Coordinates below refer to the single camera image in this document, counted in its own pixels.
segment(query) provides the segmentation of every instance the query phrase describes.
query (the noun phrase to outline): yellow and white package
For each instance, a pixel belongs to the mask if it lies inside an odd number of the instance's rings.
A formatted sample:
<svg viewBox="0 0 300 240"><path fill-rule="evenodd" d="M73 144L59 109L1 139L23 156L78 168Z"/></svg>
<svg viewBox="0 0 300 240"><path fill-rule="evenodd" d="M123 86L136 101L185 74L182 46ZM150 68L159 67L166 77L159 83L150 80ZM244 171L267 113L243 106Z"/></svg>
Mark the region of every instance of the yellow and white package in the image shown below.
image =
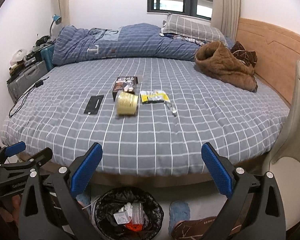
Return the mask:
<svg viewBox="0 0 300 240"><path fill-rule="evenodd" d="M141 102L148 103L164 103L172 112L174 116L177 115L177 110L172 106L170 99L166 92L162 90L155 91L140 91Z"/></svg>

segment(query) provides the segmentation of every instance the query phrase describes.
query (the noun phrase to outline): chair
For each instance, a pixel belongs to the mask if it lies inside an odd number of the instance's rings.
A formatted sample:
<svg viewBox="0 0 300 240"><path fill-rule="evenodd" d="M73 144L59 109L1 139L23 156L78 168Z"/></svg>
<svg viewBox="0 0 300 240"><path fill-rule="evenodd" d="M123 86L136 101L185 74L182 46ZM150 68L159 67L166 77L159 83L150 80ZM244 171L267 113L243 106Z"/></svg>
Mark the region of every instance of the chair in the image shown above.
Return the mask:
<svg viewBox="0 0 300 240"><path fill-rule="evenodd" d="M266 157L263 174L274 174L282 197L286 230L300 221L300 61L288 118Z"/></svg>

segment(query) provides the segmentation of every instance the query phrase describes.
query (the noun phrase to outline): folded blue quilt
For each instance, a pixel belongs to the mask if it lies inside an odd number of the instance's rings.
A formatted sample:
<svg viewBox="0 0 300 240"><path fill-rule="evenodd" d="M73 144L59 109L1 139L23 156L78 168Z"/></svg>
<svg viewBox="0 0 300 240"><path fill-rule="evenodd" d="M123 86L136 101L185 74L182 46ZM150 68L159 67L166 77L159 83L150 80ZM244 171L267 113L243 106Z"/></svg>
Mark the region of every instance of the folded blue quilt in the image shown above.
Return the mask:
<svg viewBox="0 0 300 240"><path fill-rule="evenodd" d="M194 60L198 45L159 35L160 28L141 23L118 30L65 26L53 54L55 65L110 57L159 57Z"/></svg>

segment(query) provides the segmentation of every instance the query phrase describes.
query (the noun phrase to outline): trash can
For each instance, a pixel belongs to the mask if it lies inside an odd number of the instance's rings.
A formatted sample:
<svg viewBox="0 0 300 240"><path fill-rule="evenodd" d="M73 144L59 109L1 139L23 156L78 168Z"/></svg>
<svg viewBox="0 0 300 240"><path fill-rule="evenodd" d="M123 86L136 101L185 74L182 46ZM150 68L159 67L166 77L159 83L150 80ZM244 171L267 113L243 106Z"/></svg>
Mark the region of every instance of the trash can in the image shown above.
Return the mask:
<svg viewBox="0 0 300 240"><path fill-rule="evenodd" d="M143 204L149 223L142 231L131 231L124 225L118 225L114 219L113 214L128 202ZM94 209L96 226L110 240L150 240L160 231L163 216L159 203L148 192L136 187L111 189L96 201Z"/></svg>

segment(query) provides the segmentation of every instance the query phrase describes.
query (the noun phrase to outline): gray suitcase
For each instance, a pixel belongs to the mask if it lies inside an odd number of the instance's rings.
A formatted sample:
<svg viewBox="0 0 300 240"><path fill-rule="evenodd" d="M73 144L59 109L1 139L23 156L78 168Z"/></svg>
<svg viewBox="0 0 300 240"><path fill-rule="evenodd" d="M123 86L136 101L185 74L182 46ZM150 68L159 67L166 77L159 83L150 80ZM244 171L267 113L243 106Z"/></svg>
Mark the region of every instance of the gray suitcase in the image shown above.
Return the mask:
<svg viewBox="0 0 300 240"><path fill-rule="evenodd" d="M22 96L29 87L47 73L48 71L44 60L22 71L14 81L8 84L8 91L13 102L16 103L19 97Z"/></svg>

